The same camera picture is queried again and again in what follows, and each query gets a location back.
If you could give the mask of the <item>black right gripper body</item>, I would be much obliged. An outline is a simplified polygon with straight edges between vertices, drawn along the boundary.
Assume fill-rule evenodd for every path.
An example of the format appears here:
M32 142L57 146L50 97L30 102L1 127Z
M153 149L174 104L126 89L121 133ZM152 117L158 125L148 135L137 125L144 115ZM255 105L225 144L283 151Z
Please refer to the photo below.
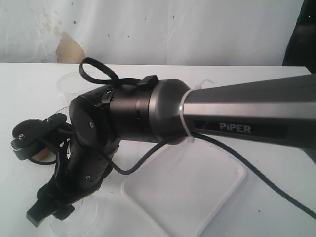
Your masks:
M37 192L37 200L43 197L56 200L58 208L52 215L66 219L75 209L73 203L98 190L112 172L116 137L107 124L84 128L68 123L58 127L45 123L37 129L37 137L53 146L66 143L58 148L52 178Z

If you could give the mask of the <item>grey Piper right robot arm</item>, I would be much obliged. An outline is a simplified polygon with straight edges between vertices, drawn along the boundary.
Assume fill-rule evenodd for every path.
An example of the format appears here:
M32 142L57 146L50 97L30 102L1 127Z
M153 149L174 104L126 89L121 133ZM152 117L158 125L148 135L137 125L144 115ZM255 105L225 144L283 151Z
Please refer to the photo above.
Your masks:
M69 116L71 139L59 150L52 178L26 213L34 226L53 214L67 218L75 202L98 190L118 170L112 157L120 141L155 144L131 169L119 171L128 175L157 149L189 136L231 153L284 199L316 216L237 151L213 139L217 135L314 150L314 74L196 90L178 79L148 76L125 84L114 78L72 100Z

